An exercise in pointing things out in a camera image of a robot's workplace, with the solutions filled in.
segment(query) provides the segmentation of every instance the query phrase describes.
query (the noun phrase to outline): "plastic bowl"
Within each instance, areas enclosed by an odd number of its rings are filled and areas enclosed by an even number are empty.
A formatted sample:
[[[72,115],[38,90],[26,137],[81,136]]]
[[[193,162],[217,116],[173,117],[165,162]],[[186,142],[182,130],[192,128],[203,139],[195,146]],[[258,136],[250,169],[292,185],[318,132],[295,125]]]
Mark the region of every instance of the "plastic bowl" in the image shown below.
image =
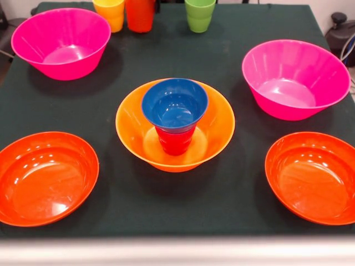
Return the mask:
[[[142,100],[145,117],[156,127],[179,134],[192,129],[204,115],[206,91],[189,79],[167,79],[152,86]]]
[[[257,104],[283,120],[302,120],[341,101],[350,75],[327,50],[299,40],[273,40],[251,49],[242,71]]]
[[[41,132],[0,152],[0,221],[33,227],[77,209],[93,190],[99,161],[83,139]]]
[[[309,221],[355,222],[355,148],[333,136],[298,132],[277,140],[265,159],[278,199]]]
[[[59,8],[24,21],[13,33],[14,52],[57,80],[79,79],[98,65],[110,39],[108,22],[81,8]]]
[[[167,172],[184,172],[217,156],[231,140],[235,118],[232,107],[217,90],[197,82],[209,97],[205,115],[197,123],[188,150],[179,156],[164,152],[154,126],[145,118],[141,107],[145,93],[156,80],[132,91],[120,104],[116,114],[116,130],[123,145],[138,158]]]

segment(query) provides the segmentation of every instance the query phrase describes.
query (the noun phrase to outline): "red cup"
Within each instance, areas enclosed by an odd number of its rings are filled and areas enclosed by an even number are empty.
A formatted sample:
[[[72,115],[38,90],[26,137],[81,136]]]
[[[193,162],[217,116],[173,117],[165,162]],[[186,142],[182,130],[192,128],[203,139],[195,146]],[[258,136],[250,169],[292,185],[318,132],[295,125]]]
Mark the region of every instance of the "red cup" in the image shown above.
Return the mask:
[[[169,155],[177,156],[183,154],[189,148],[195,128],[196,125],[179,134],[168,133],[158,127],[155,127],[155,130],[158,133],[163,150]]]
[[[153,26],[155,0],[125,0],[128,28],[133,32],[149,32]]]

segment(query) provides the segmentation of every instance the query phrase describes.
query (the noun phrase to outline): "yellow cup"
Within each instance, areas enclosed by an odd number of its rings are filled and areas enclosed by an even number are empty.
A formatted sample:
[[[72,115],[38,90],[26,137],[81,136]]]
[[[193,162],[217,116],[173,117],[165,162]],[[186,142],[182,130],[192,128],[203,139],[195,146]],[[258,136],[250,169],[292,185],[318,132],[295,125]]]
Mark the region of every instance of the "yellow cup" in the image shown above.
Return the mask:
[[[93,0],[96,12],[111,26],[111,32],[119,32],[124,21],[124,0]]]

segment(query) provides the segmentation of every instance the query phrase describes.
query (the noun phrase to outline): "orange bowl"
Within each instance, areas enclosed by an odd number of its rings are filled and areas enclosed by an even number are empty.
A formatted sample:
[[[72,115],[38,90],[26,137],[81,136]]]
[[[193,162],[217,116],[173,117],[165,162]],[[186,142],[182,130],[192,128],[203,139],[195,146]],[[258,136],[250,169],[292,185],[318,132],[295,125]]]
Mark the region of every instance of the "orange bowl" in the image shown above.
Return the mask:
[[[89,196],[99,160],[83,139],[64,132],[41,132],[0,152],[0,221],[33,227],[55,222]]]
[[[355,148],[317,132],[282,137],[265,159],[267,180],[278,199],[311,222],[355,222]]]
[[[116,114],[116,130],[123,145],[138,158],[166,172],[184,172],[218,155],[231,140],[235,118],[228,101],[214,88],[196,81],[207,92],[209,106],[197,123],[189,149],[171,156],[161,147],[153,125],[144,117],[141,101],[156,83],[146,83],[132,91],[120,104]]]

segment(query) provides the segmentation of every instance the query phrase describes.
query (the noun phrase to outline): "table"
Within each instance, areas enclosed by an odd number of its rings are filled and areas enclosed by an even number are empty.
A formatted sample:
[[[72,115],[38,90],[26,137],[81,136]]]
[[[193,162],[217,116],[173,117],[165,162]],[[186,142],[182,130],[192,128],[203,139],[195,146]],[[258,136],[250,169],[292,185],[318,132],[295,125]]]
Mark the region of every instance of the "table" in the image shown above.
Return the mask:
[[[93,9],[91,3],[41,3]],[[302,220],[273,195],[264,158],[278,138],[319,131],[355,145],[355,105],[348,95],[303,121],[277,120],[255,103],[241,62],[253,46],[292,38],[327,48],[309,6],[219,4],[209,30],[189,31],[182,4],[162,5],[153,30],[112,35],[98,68],[85,78],[56,81],[15,58],[0,88],[0,148],[40,131],[86,139],[100,160],[97,185],[67,218],[38,228],[1,224],[0,238],[124,236],[274,236],[351,234],[352,225],[326,227]],[[236,116],[236,130],[216,158],[185,173],[159,171],[129,153],[117,137],[116,110],[151,80],[181,77],[220,91]]]

